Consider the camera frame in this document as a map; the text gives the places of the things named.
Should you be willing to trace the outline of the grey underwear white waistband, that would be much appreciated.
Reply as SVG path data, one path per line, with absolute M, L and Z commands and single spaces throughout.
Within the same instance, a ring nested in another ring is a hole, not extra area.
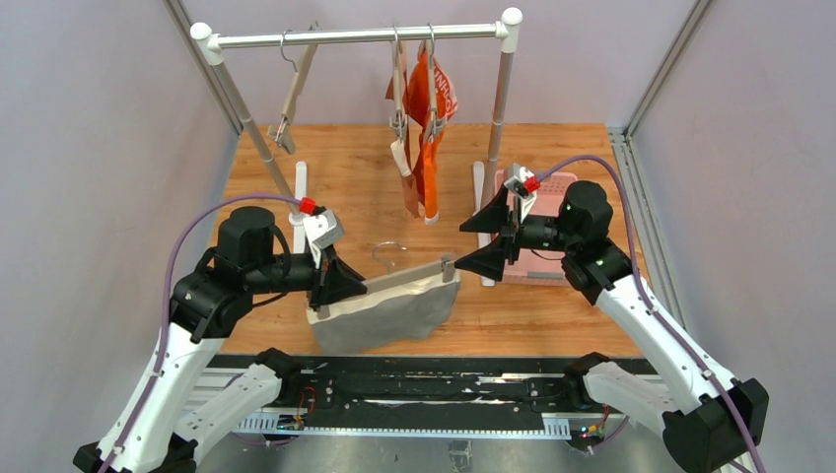
M 461 287 L 458 271 L 438 274 L 318 310 L 306 317 L 327 355 L 359 354 L 402 340 L 423 340 L 446 323 Z

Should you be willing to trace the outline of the brown underwear white waistband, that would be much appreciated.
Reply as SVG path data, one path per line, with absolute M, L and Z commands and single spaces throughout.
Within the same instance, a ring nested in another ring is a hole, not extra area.
M 404 97 L 403 97 L 404 107 L 405 107 L 405 110 L 406 110 L 405 93 L 406 93 L 406 83 L 405 83 L 405 92 L 404 92 Z M 392 94 L 392 91 L 391 91 L 391 79 L 390 79 L 390 88 L 389 88 L 388 93 L 386 95 L 386 97 L 390 100 L 391 100 L 391 94 Z M 409 166 L 411 167 L 410 160 L 409 160 L 409 140 L 408 140 L 408 138 L 409 138 L 409 130 L 408 130 L 408 126 L 407 126 L 407 135 L 406 135 L 406 142 L 405 142 L 406 156 L 407 156 Z M 404 207 L 407 210 L 407 212 L 413 218 L 419 218 L 421 216 L 421 214 L 420 214 L 420 209 L 419 209 L 417 181 L 415 179 L 415 176 L 412 173 L 412 168 L 411 168 L 411 175 L 409 177 L 404 178 L 400 175 L 400 173 L 399 173 L 399 176 L 400 176 L 400 185 L 401 185 L 401 191 L 402 191 L 402 201 L 403 201 Z

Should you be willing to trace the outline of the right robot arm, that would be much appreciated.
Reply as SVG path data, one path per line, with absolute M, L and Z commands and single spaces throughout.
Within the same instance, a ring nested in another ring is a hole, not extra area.
M 579 180 L 554 216 L 524 214 L 535 196 L 532 181 L 502 188 L 460 225 L 490 242 L 456 267 L 498 281 L 524 249 L 557 251 L 570 286 L 630 337 L 659 376 L 648 382 L 599 353 L 567 371 L 579 404 L 613 408 L 650 430 L 686 472 L 713 472 L 753 456 L 769 404 L 756 379 L 741 380 L 714 360 L 651 294 L 632 258 L 608 235 L 613 217 L 605 191 Z

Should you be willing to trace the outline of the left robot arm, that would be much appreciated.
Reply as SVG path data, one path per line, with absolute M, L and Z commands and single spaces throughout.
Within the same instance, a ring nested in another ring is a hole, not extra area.
M 149 366 L 108 433 L 77 450 L 76 468 L 193 472 L 257 408 L 296 395 L 300 364 L 271 348 L 214 398 L 184 410 L 205 368 L 256 306 L 304 292 L 316 309 L 367 292 L 363 277 L 336 254 L 344 233 L 337 216 L 310 200 L 300 208 L 303 252 L 291 251 L 269 210 L 241 207 L 221 223 L 194 270 L 167 281 L 170 299 Z

